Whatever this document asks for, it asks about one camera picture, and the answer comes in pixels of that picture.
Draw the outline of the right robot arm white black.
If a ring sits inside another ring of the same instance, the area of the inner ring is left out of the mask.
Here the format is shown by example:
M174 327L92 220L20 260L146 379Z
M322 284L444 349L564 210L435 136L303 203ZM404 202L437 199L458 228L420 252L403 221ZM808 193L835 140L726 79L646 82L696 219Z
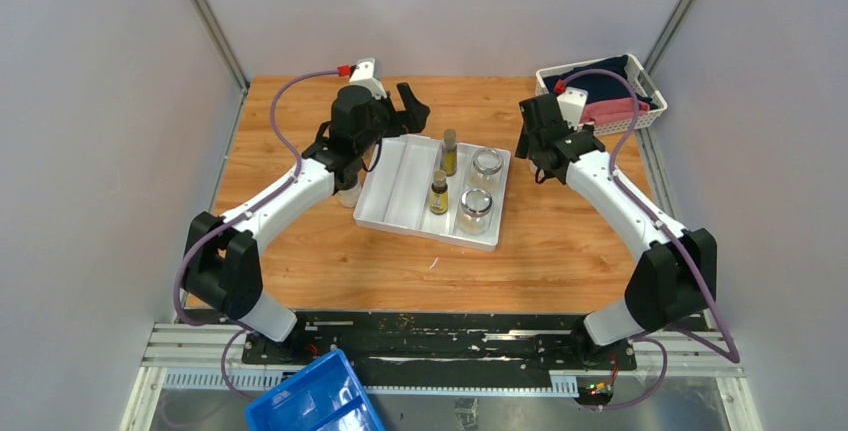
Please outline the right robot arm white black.
M717 243L704 228L691 231L663 214L611 162L589 129L562 117L557 99L525 99L516 154L544 180L555 179L586 199L624 242L636 267L618 301L587 314L577 325L571 354L596 368L611 344L658 331L707 309L716 296Z

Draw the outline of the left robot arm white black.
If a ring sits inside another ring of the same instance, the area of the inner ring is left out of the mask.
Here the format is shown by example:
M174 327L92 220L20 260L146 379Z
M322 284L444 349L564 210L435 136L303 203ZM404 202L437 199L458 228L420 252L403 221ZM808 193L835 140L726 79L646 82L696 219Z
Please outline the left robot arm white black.
M388 138L418 134L430 109L401 82L403 107L390 95L361 84L342 87L329 120L314 142L295 155L293 167L265 190L223 215L202 212L192 220L186 250L175 279L174 303L181 320L190 325L181 304L188 293L229 321L268 339L268 351L283 364L298 362L306 337L298 330L296 314L265 291L260 257L290 224L313 206L350 190L365 170L365 154L383 152Z

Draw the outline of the yellow label sauce bottle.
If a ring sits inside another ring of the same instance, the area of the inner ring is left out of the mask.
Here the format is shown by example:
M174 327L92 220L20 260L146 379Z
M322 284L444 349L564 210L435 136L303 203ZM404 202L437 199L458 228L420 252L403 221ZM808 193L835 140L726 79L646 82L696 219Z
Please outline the yellow label sauce bottle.
M458 167L458 145L457 133L454 129L447 129L443 133L441 142L440 169L447 176L454 176Z
M434 215L443 215L448 211L449 196L447 174L436 170L432 175L429 193L429 210Z

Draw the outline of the glass jar front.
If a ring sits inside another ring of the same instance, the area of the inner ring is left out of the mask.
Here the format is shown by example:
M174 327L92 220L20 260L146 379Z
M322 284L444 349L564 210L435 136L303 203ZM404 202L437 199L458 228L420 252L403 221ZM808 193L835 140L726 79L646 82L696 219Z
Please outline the glass jar front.
M471 236L485 233L490 227L494 198L483 188L468 188L460 196L457 226Z

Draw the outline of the glass jar with grains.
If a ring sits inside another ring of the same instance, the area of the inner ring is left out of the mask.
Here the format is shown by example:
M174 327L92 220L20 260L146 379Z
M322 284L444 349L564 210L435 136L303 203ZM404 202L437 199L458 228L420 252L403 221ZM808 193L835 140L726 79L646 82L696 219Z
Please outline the glass jar with grains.
M494 148L480 148L471 156L467 184L494 194L504 167L502 154Z

